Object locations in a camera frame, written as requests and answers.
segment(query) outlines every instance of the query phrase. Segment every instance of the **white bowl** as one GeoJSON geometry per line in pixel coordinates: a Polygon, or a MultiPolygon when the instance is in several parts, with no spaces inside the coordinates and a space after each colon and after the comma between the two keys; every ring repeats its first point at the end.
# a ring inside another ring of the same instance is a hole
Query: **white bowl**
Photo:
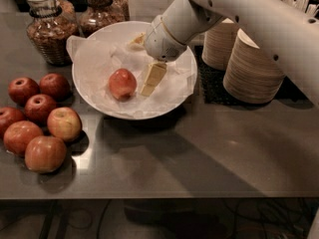
{"type": "Polygon", "coordinates": [[[175,109],[193,93],[197,64],[188,47],[175,62],[167,63],[167,73],[150,97],[139,94],[144,71],[153,58],[146,51],[130,51],[128,43],[145,32],[149,24],[116,23],[87,39],[68,40],[74,84],[81,97],[105,115],[126,120],[151,119],[175,109]],[[136,94],[126,102],[116,101],[108,89],[108,78],[117,68],[131,70],[138,80],[136,94]]]}

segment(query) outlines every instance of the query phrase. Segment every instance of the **gray table surface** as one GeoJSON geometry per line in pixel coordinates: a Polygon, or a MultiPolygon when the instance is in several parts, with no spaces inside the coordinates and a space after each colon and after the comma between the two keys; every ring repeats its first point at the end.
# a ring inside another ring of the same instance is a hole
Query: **gray table surface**
{"type": "MultiPolygon", "coordinates": [[[[32,47],[28,14],[0,14],[0,106],[7,86],[72,67],[49,66],[32,47]]],[[[156,119],[104,116],[74,95],[83,136],[53,174],[28,171],[0,142],[0,199],[319,196],[319,111],[275,100],[261,108],[207,105],[199,86],[156,119]]]]}

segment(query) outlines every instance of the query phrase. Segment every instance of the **apple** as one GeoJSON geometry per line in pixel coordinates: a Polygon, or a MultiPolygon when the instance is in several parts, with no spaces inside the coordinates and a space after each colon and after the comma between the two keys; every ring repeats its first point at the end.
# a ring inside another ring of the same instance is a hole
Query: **apple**
{"type": "Polygon", "coordinates": [[[50,112],[47,127],[51,135],[69,142],[79,137],[82,131],[82,121],[75,110],[61,107],[50,112]]]}
{"type": "Polygon", "coordinates": [[[118,101],[128,100],[137,89],[136,77],[125,68],[117,69],[109,77],[109,90],[118,101]]]}
{"type": "Polygon", "coordinates": [[[8,86],[9,97],[21,107],[23,107],[32,96],[39,93],[39,85],[28,77],[16,78],[11,81],[8,86]]]}
{"type": "Polygon", "coordinates": [[[26,116],[19,109],[11,107],[0,108],[0,138],[3,138],[4,132],[10,124],[26,119],[26,116]]]}
{"type": "Polygon", "coordinates": [[[71,86],[63,75],[52,73],[41,78],[40,92],[51,96],[56,101],[62,101],[71,93],[71,86]]]}
{"type": "Polygon", "coordinates": [[[39,135],[43,135],[43,131],[38,125],[21,120],[9,125],[4,133],[3,143],[9,152],[24,156],[28,143],[39,135]]]}
{"type": "Polygon", "coordinates": [[[67,147],[60,138],[40,135],[29,142],[25,152],[25,163],[31,171],[48,173],[58,169],[66,155],[67,147]]]}
{"type": "Polygon", "coordinates": [[[37,94],[27,101],[24,110],[28,120],[45,125],[50,112],[57,106],[57,102],[50,96],[37,94]]]}

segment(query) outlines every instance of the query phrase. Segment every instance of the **stack of cups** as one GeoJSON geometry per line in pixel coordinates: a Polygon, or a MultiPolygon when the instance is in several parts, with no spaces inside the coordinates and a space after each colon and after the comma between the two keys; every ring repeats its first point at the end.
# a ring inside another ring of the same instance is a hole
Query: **stack of cups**
{"type": "Polygon", "coordinates": [[[240,29],[223,79],[235,98],[250,104],[266,104],[277,94],[285,75],[240,29]]]}
{"type": "Polygon", "coordinates": [[[238,25],[225,19],[205,32],[202,59],[210,67],[226,70],[236,40],[238,25]]]}

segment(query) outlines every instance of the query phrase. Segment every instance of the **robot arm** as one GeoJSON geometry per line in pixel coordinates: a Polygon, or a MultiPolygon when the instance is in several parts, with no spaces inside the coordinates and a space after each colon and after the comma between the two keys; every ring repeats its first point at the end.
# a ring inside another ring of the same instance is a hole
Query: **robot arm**
{"type": "Polygon", "coordinates": [[[239,27],[319,107],[319,21],[279,0],[174,0],[146,32],[146,50],[174,61],[224,18],[239,27]]]}

